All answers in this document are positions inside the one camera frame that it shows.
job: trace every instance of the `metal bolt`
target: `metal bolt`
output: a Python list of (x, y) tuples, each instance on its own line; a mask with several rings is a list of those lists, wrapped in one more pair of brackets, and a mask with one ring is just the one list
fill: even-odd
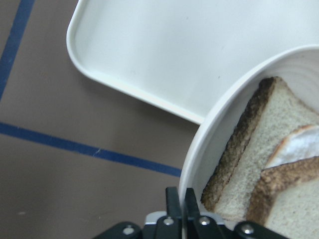
[(199, 223), (202, 224), (203, 226), (210, 224), (210, 220), (208, 217), (201, 217), (199, 218)]
[(128, 225), (126, 228), (123, 229), (123, 234), (129, 235), (134, 232), (134, 228), (131, 225)]
[(243, 231), (243, 233), (245, 234), (252, 234), (254, 233), (254, 228), (249, 225), (249, 224), (244, 224), (241, 226), (241, 230)]
[(174, 223), (174, 220), (171, 217), (168, 217), (168, 218), (164, 219), (163, 222), (166, 226), (169, 226), (169, 225), (172, 225)]

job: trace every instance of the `brown floor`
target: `brown floor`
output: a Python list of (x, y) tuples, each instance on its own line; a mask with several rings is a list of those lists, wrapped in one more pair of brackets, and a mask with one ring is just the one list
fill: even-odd
[[(65, 41), (76, 4), (35, 1), (0, 123), (181, 169), (198, 126), (81, 75)], [(0, 1), (1, 52), (18, 5)], [(142, 225), (146, 214), (165, 209), (165, 187), (178, 186), (176, 176), (18, 133), (1, 132), (0, 145), (0, 238), (89, 239), (120, 221)]]

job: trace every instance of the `burnt crust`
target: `burnt crust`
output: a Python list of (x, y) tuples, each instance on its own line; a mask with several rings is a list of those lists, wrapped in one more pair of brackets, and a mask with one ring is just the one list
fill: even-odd
[(229, 182), (261, 118), (275, 87), (274, 83), (276, 80), (281, 80), (281, 78), (271, 77), (262, 80), (259, 83), (259, 88), (249, 100), (244, 113), (241, 115), (213, 175), (203, 190), (201, 202), (207, 210), (213, 211), (219, 201), (225, 185)]
[(250, 198), (246, 219), (264, 225), (280, 192), (318, 176), (318, 156), (263, 170)]

